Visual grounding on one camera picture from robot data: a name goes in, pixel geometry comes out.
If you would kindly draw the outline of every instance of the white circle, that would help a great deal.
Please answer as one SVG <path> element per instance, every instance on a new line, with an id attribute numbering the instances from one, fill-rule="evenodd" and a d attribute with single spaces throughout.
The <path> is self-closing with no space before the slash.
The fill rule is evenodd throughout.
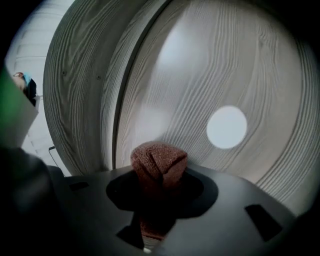
<path id="1" fill-rule="evenodd" d="M 206 126 L 209 141 L 217 148 L 226 150 L 238 145 L 245 138 L 247 119 L 235 106 L 223 106 L 210 117 Z"/>

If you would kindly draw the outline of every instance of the white wall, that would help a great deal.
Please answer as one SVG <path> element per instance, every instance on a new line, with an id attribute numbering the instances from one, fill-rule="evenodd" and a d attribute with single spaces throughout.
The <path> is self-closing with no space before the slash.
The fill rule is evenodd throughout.
<path id="1" fill-rule="evenodd" d="M 5 58 L 10 74 L 28 72 L 43 95 L 43 76 L 50 42 L 59 22 L 74 0 L 44 0 L 28 17 L 11 42 Z M 47 165 L 55 166 L 49 154 L 54 144 L 49 134 L 41 97 L 39 113 L 23 142 L 22 149 L 40 157 Z"/>

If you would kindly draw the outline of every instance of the person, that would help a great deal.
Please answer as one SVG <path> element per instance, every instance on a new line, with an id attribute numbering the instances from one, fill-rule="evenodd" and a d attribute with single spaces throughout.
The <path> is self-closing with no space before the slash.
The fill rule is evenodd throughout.
<path id="1" fill-rule="evenodd" d="M 31 104 L 36 106 L 37 84 L 28 73 L 17 72 L 13 75 L 15 85 L 24 93 Z"/>

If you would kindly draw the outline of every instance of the brown knitted fabric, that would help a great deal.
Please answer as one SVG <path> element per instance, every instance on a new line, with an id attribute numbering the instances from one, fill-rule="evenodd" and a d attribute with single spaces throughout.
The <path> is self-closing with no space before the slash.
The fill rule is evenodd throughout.
<path id="1" fill-rule="evenodd" d="M 166 143 L 147 142 L 133 150 L 131 165 L 146 205 L 140 213 L 141 233 L 161 240 L 175 223 L 172 202 L 182 192 L 187 153 Z"/>

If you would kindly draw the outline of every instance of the wood grain panel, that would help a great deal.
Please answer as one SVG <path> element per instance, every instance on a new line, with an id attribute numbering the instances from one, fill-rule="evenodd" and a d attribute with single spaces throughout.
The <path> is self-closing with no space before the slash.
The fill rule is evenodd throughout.
<path id="1" fill-rule="evenodd" d="M 118 118 L 128 74 L 151 25 L 169 0 L 148 1 L 123 32 L 110 61 L 101 94 L 101 151 L 104 163 L 115 168 Z"/>
<path id="2" fill-rule="evenodd" d="M 305 48 L 251 5 L 174 0 L 131 69 L 116 167 L 130 164 L 134 147 L 160 140 L 187 151 L 191 162 L 246 178 L 286 203 L 318 167 L 319 79 Z M 242 110 L 248 130 L 238 146 L 219 149 L 206 125 L 226 105 Z M 303 200 L 288 206 L 301 213 Z"/>
<path id="3" fill-rule="evenodd" d="M 101 153 L 100 107 L 108 65 L 146 0 L 76 0 L 51 41 L 43 76 L 48 128 L 73 175 L 109 164 Z"/>

